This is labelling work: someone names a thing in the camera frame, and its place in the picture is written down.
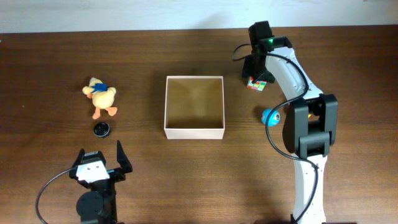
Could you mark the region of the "blue number ten ball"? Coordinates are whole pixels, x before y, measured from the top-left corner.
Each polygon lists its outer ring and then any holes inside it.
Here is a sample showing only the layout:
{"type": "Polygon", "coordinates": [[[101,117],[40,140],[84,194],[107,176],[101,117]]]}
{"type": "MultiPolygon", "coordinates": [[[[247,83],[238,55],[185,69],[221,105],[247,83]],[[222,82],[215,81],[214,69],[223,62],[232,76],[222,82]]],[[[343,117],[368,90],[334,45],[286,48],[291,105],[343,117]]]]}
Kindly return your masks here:
{"type": "Polygon", "coordinates": [[[268,124],[269,126],[276,126],[279,124],[281,115],[278,111],[274,111],[271,115],[272,109],[266,109],[262,112],[261,121],[263,124],[268,124]]]}

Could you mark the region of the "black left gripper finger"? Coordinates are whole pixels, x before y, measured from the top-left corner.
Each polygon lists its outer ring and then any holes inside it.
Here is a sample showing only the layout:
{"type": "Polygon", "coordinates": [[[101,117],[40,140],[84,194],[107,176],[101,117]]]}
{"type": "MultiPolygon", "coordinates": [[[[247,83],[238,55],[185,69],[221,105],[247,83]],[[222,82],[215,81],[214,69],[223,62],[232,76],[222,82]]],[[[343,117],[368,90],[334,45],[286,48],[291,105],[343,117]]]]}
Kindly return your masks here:
{"type": "Polygon", "coordinates": [[[74,163],[72,165],[72,168],[78,167],[79,165],[81,165],[84,156],[85,156],[85,150],[84,149],[80,149],[80,151],[79,151],[79,153],[77,155],[77,158],[76,158],[76,160],[74,161],[74,163]]]}
{"type": "Polygon", "coordinates": [[[124,173],[132,172],[132,164],[130,163],[127,155],[124,153],[122,144],[119,140],[117,140],[117,162],[122,168],[124,173]]]}

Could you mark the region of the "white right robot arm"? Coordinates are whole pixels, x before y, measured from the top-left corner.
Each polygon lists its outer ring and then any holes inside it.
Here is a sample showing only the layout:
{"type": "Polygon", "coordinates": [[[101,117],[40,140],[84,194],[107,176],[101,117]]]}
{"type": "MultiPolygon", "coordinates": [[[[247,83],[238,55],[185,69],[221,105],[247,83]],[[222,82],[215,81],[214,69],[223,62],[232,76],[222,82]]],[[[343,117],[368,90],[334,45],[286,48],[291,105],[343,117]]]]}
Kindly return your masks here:
{"type": "Polygon", "coordinates": [[[323,176],[330,148],[336,139],[338,100],[324,94],[300,66],[286,36],[274,36],[267,21],[248,29],[251,54],[244,56],[243,77],[277,82],[286,101],[272,111],[286,107],[282,139],[284,157],[293,160],[295,204],[292,223],[326,223],[323,209],[323,176]]]}

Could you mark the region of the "multicoloured puzzle cube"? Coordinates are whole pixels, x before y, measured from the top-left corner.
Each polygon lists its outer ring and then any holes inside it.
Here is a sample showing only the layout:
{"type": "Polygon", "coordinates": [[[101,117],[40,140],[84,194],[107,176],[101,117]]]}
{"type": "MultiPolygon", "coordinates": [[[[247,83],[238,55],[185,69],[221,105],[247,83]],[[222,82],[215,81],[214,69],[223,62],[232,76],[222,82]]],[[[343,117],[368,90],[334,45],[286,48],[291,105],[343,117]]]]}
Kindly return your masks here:
{"type": "Polygon", "coordinates": [[[266,84],[267,84],[267,82],[265,82],[265,81],[254,82],[253,77],[249,77],[248,83],[246,86],[247,86],[247,88],[252,89],[252,90],[262,91],[265,88],[266,84]]]}

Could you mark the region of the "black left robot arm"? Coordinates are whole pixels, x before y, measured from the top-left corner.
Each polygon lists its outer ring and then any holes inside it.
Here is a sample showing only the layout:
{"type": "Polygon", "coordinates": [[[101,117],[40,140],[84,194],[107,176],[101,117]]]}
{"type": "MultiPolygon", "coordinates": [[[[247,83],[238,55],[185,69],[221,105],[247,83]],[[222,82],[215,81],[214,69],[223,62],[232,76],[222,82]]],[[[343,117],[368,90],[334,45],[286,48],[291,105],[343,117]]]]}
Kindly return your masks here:
{"type": "Polygon", "coordinates": [[[101,151],[79,151],[69,177],[88,189],[76,203],[81,223],[118,222],[115,184],[126,180],[126,174],[132,172],[132,164],[119,141],[116,144],[116,157],[119,167],[107,170],[106,159],[101,151]]]}

